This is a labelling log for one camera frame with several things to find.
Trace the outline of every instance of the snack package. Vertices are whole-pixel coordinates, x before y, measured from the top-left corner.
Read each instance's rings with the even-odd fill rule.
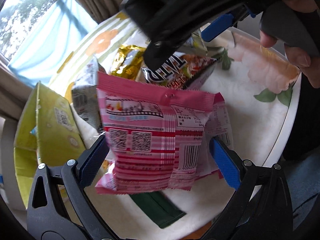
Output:
[[[201,30],[195,30],[189,39],[178,49],[179,52],[207,56],[208,49],[201,37]]]
[[[151,71],[146,65],[142,65],[141,71],[147,83],[172,89],[186,89],[216,61],[210,57],[175,52],[156,71]]]
[[[103,127],[96,91],[98,71],[105,73],[104,68],[99,66],[97,58],[93,57],[84,70],[78,75],[72,87],[71,95],[76,113],[94,127],[98,133],[102,133]]]
[[[135,80],[143,62],[146,48],[135,45],[121,45],[110,71],[111,75]]]
[[[206,171],[197,171],[197,163],[201,152],[208,153],[200,150],[203,131],[214,107],[224,105],[221,94],[98,77],[101,119],[115,156],[96,185],[98,193],[190,190],[195,179],[213,171],[209,162]]]
[[[209,151],[209,143],[211,138],[214,136],[218,136],[229,149],[233,149],[231,124],[227,107],[223,99],[217,100],[213,105],[212,113],[204,127],[196,170],[197,179],[203,178],[218,170],[218,167]]]

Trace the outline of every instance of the tree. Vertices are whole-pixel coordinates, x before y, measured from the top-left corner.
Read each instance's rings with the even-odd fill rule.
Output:
[[[53,4],[52,0],[20,0],[0,11],[0,52],[11,60],[33,26]]]

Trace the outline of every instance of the orange flower pattern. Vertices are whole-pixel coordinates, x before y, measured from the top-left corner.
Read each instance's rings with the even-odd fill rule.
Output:
[[[86,50],[87,56],[105,51],[111,43],[111,40],[118,34],[118,30],[105,31],[100,33]]]
[[[248,77],[252,82],[279,94],[297,80],[300,70],[296,66],[249,38],[237,33],[233,33],[233,36],[236,46],[228,50],[228,56],[249,68]]]
[[[124,12],[119,12],[116,14],[116,18],[118,18],[120,20],[125,20],[128,18],[128,16]]]

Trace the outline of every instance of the human hand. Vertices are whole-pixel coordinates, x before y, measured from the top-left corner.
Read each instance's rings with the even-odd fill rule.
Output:
[[[302,12],[311,13],[318,9],[314,0],[283,0],[283,2],[291,9]],[[266,48],[276,44],[277,39],[260,31],[260,43]],[[293,65],[299,67],[314,88],[320,87],[320,57],[310,57],[306,51],[298,47],[289,47],[284,45],[285,53],[288,60]]]

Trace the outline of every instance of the nutrition label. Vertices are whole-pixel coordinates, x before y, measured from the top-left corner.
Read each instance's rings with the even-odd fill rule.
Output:
[[[171,106],[177,116],[178,127],[204,128],[208,115],[199,111],[181,106]]]

